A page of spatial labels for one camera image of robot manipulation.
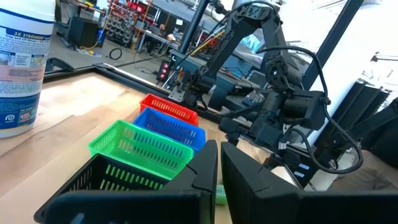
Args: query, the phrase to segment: black cable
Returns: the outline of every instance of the black cable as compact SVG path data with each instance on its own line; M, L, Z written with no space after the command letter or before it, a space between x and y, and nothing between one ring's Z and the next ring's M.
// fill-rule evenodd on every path
M120 54L119 54L119 56L117 56L117 57L113 57L113 56L112 56L112 53L113 53L115 50L119 50L119 51L120 51ZM116 48L112 49L112 50L109 52L108 57L109 57L110 59L112 59L112 60L118 60L118 59L120 59L120 58L122 57L122 55L123 55L122 49L121 49L120 47L116 47Z
M317 67L317 70L318 70L318 72L319 72L319 78L320 78L321 83L322 83L323 91L325 92L325 97L324 97L323 102L322 102L322 103L323 103L323 112L324 112L324 114L325 114L325 117L326 117L326 119L327 119L327 120L328 120L328 121L341 133L341 135L343 135L343 137L344 137L345 139L347 139L347 140L353 145L355 151L358 153L358 159L359 159L359 160L358 160L358 162L357 162L355 165L353 165L353 166L351 166L351 167L349 167L349 168L347 168L347 169L344 169L344 170L333 170L333 169L329 169L329 168L327 168L327 167L322 166L322 165L317 161L317 159L316 159L315 156L313 155L313 152L310 150L311 147L309 146L307 137L305 137L305 135L303 135L302 138L303 138L303 140L304 140L306 146L308 147L308 153L310 154L311 159L313 160L313 162L315 163L315 165L317 165L318 168L319 168L320 170L323 170L323 171L328 172L328 173L331 173L331 174L347 174L347 173L350 173L350 172L352 172L352 171L356 171L357 169L359 169L359 168L362 166L362 164L363 164L363 155L362 155L362 152L361 152L360 148L358 147L358 144L357 144L357 143L355 142L355 140L354 140L353 138L351 138L351 136L350 136L343 128L341 128L340 125L338 125L338 123L337 123L333 118L331 118L331 116L329 115L328 108L327 108L327 105L330 103L330 101L329 101L329 99L328 99L328 87L327 87L327 85L326 85L325 76L323 75L322 66L321 66L321 63L320 63L319 58L317 57L317 55L316 55L314 52L312 52L312 51L310 51L310 50L308 50L308 49L305 49L305 48L302 48L302 47L296 47L296 46L269 47L269 48L267 48L267 49L258 50L256 53L259 54L259 53L268 52L268 51L271 51L271 50L297 50L297 51L304 52L304 53L306 53L306 54L308 54L309 56L312 57L313 61L315 62L315 66Z

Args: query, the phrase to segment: plastic basket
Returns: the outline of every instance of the plastic basket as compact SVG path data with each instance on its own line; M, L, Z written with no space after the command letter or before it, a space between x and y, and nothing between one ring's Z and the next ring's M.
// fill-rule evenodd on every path
M162 113L168 114L182 121L190 123L192 125L198 125L198 113L186 109L176 103L172 103L168 100L160 98L158 96L148 94L141 102L141 110L143 112L145 108L149 107L158 110Z
M90 142L88 148L92 156L104 154L169 180L193 157L189 147L121 120Z
M34 220L44 223L45 211L59 195L75 190L159 190L169 180L115 161L102 155L93 156L35 213Z
M134 120L133 124L189 146L195 150L195 153L206 143L205 130L202 128L198 128L151 108L146 108Z

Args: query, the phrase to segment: red basket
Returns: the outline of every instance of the red basket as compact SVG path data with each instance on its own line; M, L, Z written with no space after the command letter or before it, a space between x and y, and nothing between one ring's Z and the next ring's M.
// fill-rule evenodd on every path
M183 106L180 106L176 103L172 103L168 100L165 100L163 98L157 97L152 94L148 94L145 96L145 98L140 102L141 104L141 109L140 113L147 107L158 110L162 113L165 113L167 115L173 116L175 118L178 118L182 121L185 121L187 123L193 124L195 126L198 126L198 113L186 109Z

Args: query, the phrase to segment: blue basket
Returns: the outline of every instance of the blue basket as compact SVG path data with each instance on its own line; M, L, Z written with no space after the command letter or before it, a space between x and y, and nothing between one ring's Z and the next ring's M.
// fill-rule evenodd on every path
M169 137L191 147L194 153L206 143L205 130L151 108L145 110L134 120L134 125Z

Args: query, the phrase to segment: metal frame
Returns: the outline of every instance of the metal frame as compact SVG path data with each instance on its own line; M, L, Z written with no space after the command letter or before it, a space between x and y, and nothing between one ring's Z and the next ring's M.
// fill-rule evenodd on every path
M340 15L337 17L336 22L333 24L333 27L331 27L328 35L317 52L317 56L322 67L325 66L331 53L336 48L338 42L348 28L348 25L354 19L356 12L358 12L363 2L364 0L348 0L344 5L343 10L341 10ZM318 75L319 73L315 66L315 62L313 61L307 68L305 76L303 77L302 83L304 89L309 90L317 79Z

